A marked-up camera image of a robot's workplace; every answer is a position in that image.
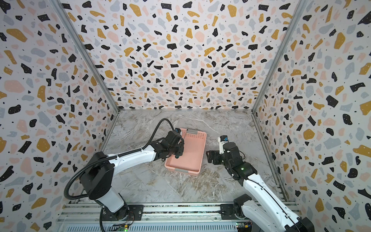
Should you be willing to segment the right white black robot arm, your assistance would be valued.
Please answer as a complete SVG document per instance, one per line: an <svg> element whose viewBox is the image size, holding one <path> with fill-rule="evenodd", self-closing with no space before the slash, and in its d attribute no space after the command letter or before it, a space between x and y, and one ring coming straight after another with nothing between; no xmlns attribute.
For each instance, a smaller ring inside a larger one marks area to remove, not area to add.
<svg viewBox="0 0 371 232"><path fill-rule="evenodd" d="M219 142L219 151L206 152L209 163L223 165L249 195L233 202L238 218L252 220L263 232L313 232L315 227L307 217L300 217L289 209L265 184L257 169L243 160L234 142Z"/></svg>

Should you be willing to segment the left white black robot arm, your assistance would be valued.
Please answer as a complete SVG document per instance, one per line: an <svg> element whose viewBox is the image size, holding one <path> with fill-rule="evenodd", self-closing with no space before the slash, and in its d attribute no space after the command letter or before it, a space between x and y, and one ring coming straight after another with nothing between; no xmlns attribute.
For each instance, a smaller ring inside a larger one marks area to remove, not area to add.
<svg viewBox="0 0 371 232"><path fill-rule="evenodd" d="M84 170L80 175L80 182L90 200L104 207L106 214L112 216L114 220L122 220L128 216L129 207L112 186L113 177L142 163L165 160L171 155L178 158L182 156L183 151L182 131L176 128L166 137L150 142L146 148L138 148L123 154L96 153L89 164L102 162Z"/></svg>

